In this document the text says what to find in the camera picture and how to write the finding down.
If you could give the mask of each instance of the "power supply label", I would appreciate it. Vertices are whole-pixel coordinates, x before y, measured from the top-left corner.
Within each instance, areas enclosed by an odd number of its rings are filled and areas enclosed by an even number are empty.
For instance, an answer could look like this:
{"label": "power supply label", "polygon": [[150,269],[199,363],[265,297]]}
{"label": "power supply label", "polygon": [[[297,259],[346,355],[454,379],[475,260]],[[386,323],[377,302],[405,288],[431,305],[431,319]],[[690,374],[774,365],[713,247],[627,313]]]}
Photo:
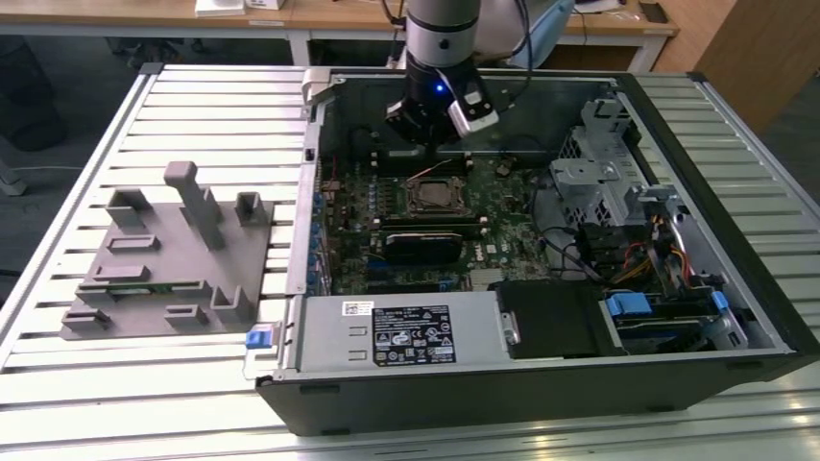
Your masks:
{"label": "power supply label", "polygon": [[373,363],[390,367],[454,361],[449,306],[373,308]]}

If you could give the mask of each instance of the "white label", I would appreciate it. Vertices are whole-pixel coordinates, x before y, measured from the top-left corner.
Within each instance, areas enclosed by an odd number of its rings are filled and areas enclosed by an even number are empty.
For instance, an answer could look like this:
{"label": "white label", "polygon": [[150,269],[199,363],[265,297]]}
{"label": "white label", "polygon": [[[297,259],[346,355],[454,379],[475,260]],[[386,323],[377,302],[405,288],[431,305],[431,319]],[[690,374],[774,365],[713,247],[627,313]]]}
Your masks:
{"label": "white label", "polygon": [[371,301],[342,301],[342,315],[370,315],[371,312]]}
{"label": "white label", "polygon": [[283,26],[283,22],[281,21],[247,21],[250,26],[267,26],[267,27],[281,27]]}

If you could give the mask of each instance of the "wooden desk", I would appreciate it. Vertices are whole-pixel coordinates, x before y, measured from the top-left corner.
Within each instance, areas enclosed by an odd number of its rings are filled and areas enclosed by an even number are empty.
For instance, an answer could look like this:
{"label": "wooden desk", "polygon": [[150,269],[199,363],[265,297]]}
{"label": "wooden desk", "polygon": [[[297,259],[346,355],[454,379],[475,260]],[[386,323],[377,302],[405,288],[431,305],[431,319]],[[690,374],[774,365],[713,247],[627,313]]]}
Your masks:
{"label": "wooden desk", "polygon": [[[278,11],[246,9],[241,16],[197,18],[194,0],[1,0],[0,34],[49,36],[165,36],[285,38],[293,62],[310,64],[311,39],[389,40],[391,28],[378,0],[289,0]],[[393,12],[398,0],[389,0]],[[629,0],[627,11],[638,10]],[[670,24],[587,14],[570,19],[559,44],[635,47],[629,70],[647,71],[669,36]]]}

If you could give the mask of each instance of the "motherboard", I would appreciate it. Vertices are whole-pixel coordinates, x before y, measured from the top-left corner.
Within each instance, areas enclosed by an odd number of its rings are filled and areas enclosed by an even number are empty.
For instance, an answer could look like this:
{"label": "motherboard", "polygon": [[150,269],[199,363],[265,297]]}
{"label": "motherboard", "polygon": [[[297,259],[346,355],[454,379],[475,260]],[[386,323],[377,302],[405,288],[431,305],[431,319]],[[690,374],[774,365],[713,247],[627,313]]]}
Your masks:
{"label": "motherboard", "polygon": [[333,294],[485,290],[547,277],[529,212],[541,170],[514,163],[463,155],[393,176],[358,162],[325,181]]}

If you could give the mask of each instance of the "barcode sticker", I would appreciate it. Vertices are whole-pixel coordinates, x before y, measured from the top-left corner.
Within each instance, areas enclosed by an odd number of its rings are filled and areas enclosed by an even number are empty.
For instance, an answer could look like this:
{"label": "barcode sticker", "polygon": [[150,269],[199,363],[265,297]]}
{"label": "barcode sticker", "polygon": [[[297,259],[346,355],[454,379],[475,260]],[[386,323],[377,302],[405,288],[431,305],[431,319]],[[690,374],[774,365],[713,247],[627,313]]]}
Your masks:
{"label": "barcode sticker", "polygon": [[342,315],[370,315],[371,301],[342,301]]}

